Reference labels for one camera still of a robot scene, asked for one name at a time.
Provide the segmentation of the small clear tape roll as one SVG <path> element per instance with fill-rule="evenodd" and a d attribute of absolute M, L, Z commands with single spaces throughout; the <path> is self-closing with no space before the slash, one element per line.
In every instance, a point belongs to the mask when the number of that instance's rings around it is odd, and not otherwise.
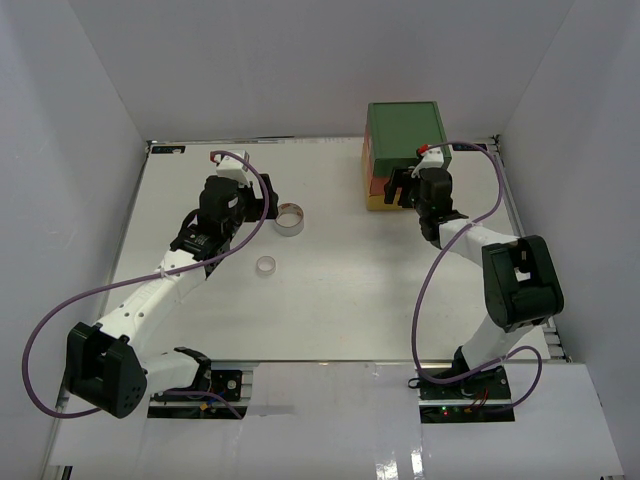
<path fill-rule="evenodd" d="M 277 263 L 272 256 L 261 256 L 256 261 L 256 273 L 260 276 L 270 276 L 276 272 Z"/>

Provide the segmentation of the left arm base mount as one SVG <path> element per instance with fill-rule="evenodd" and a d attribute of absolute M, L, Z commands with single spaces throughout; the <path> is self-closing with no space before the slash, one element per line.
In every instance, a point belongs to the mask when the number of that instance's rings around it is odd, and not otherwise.
<path fill-rule="evenodd" d="M 181 420 L 240 420 L 247 412 L 250 387 L 243 385 L 242 370 L 212 370 L 195 388 L 206 395 L 155 394 L 147 417 Z"/>

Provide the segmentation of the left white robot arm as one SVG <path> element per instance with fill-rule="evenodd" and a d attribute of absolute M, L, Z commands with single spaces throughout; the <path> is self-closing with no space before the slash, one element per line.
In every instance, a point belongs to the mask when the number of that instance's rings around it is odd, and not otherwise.
<path fill-rule="evenodd" d="M 198 207 L 186 215 L 160 262 L 158 278 L 141 283 L 95 324 L 78 323 L 70 331 L 66 390 L 117 418 L 160 392 L 205 396 L 212 378 L 207 356 L 176 347 L 144 358 L 142 350 L 169 313 L 213 273 L 243 224 L 277 216 L 278 195 L 271 186 L 266 192 L 258 198 L 250 185 L 209 176 Z"/>

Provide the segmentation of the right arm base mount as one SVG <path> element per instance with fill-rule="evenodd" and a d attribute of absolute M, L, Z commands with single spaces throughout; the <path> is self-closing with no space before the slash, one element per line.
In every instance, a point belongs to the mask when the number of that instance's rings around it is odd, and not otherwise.
<path fill-rule="evenodd" d="M 446 385 L 414 377 L 407 386 L 418 394 L 423 425 L 515 421 L 511 390 L 503 367 Z"/>

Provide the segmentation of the large tape roll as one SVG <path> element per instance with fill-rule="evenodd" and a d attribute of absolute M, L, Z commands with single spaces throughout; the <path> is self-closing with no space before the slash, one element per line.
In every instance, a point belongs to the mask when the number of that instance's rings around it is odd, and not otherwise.
<path fill-rule="evenodd" d="M 275 231 L 284 237 L 299 235 L 304 229 L 304 211 L 295 203 L 283 203 L 278 206 L 274 220 Z"/>

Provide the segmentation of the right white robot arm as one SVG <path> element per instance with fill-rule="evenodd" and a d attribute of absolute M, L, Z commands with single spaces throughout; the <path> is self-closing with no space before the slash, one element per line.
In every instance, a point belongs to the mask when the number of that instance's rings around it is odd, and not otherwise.
<path fill-rule="evenodd" d="M 452 176 L 443 168 L 396 168 L 384 187 L 384 202 L 415 210 L 422 236 L 438 250 L 414 307 L 411 350 L 417 375 L 424 383 L 452 384 L 459 396 L 472 399 L 488 385 L 484 370 L 521 352 L 516 344 L 561 312 L 564 296 L 542 237 L 515 237 L 487 229 L 454 208 L 452 193 Z M 451 368 L 433 375 L 420 365 L 418 320 L 426 290 L 448 253 L 481 268 L 486 316 L 474 335 L 458 347 Z"/>

